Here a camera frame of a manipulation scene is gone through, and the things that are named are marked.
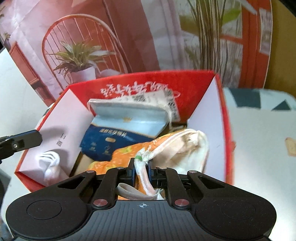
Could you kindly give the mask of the orange floral fabric pouch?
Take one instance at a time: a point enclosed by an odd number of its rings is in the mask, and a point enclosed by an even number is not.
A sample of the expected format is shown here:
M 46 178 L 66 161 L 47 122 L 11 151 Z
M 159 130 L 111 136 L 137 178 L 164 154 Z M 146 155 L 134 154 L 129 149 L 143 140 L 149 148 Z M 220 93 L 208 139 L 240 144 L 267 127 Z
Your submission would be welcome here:
M 105 174 L 115 167 L 127 167 L 134 158 L 136 186 L 120 181 L 116 193 L 121 200 L 163 200 L 163 188 L 154 188 L 145 168 L 172 168 L 178 174 L 190 170 L 203 172 L 209 154 L 209 141 L 201 131 L 190 128 L 168 133 L 151 142 L 138 143 L 114 151 L 110 161 L 94 161 L 89 170 Z

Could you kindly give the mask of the red strawberry cardboard box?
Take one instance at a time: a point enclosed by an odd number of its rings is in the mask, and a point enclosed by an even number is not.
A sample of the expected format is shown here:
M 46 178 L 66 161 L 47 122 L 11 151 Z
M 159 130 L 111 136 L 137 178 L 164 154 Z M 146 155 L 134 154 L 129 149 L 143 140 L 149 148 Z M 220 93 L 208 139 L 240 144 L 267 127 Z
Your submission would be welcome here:
M 31 192 L 43 188 L 44 173 L 37 157 L 46 151 L 57 152 L 63 170 L 67 174 L 72 171 L 81 140 L 93 120 L 87 108 L 90 99 L 129 97 L 165 89 L 173 92 L 181 122 L 204 132 L 209 140 L 205 173 L 232 184 L 233 145 L 227 106 L 219 76 L 204 70 L 131 73 L 68 86 L 38 125 L 43 141 L 23 152 L 16 176 Z

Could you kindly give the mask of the white board panel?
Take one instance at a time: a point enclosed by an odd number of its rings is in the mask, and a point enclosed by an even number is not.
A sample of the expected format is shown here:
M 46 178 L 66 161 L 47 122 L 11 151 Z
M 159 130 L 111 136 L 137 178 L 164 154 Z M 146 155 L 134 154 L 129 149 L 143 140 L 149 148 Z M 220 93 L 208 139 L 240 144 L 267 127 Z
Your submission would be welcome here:
M 48 109 L 17 68 L 7 49 L 1 50 L 1 137 L 34 129 Z

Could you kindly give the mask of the blue and white packet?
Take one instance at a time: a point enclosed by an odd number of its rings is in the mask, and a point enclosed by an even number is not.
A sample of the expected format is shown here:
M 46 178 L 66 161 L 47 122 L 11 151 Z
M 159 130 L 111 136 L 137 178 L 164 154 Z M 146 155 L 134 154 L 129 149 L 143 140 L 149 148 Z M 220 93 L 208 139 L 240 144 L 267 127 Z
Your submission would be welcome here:
M 80 149 L 94 161 L 110 161 L 115 150 L 150 142 L 171 125 L 171 110 L 165 104 L 90 99 L 87 107 L 95 116 Z

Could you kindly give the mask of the white printed label packet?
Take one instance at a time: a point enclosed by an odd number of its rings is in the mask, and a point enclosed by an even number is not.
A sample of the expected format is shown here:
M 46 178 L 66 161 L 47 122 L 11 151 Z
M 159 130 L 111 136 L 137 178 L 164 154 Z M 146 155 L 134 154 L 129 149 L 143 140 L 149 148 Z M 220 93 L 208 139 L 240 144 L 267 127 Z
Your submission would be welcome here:
M 134 95 L 124 95 L 122 97 L 116 97 L 115 99 L 164 105 L 171 110 L 173 122 L 179 122 L 181 120 L 174 93 L 171 89 L 142 92 Z

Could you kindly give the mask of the printed living room backdrop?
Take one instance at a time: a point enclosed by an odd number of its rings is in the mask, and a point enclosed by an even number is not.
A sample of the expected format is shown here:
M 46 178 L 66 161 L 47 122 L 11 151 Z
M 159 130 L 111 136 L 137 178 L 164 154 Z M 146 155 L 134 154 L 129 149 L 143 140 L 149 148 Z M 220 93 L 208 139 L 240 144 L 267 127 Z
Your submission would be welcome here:
M 1 43 L 46 105 L 80 81 L 155 70 L 261 88 L 272 28 L 271 1 L 1 1 Z

